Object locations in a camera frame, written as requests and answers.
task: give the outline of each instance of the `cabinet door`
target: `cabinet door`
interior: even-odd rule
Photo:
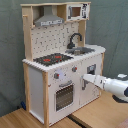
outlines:
[[[97,55],[82,62],[82,76],[84,74],[100,75],[102,55]],[[98,88],[87,81],[81,80],[80,106],[88,104],[99,97]]]

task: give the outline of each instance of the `oven handle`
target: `oven handle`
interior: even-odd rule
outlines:
[[[71,19],[71,17],[72,17],[72,7],[71,6],[69,6],[69,10],[70,10],[70,16],[68,16],[68,19]]]
[[[61,84],[59,87],[66,87],[72,83],[72,80],[68,81],[66,84]]]

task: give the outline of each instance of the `backsplash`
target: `backsplash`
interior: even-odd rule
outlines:
[[[35,27],[31,30],[33,58],[60,52],[67,49],[70,37],[78,33],[79,22],[69,22],[47,27]],[[78,46],[78,36],[73,38]]]

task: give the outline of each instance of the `stovetop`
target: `stovetop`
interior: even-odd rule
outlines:
[[[70,56],[67,56],[67,55],[64,55],[61,53],[54,53],[51,55],[36,58],[33,61],[48,67],[50,65],[61,63],[61,62],[67,61],[69,59],[73,59],[73,57],[70,57]]]

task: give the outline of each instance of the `faucet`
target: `faucet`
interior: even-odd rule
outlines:
[[[70,38],[70,43],[67,45],[67,49],[72,49],[73,47],[75,47],[75,44],[73,44],[72,42],[72,39],[75,35],[80,36],[80,41],[82,41],[82,35],[80,33],[74,33]]]

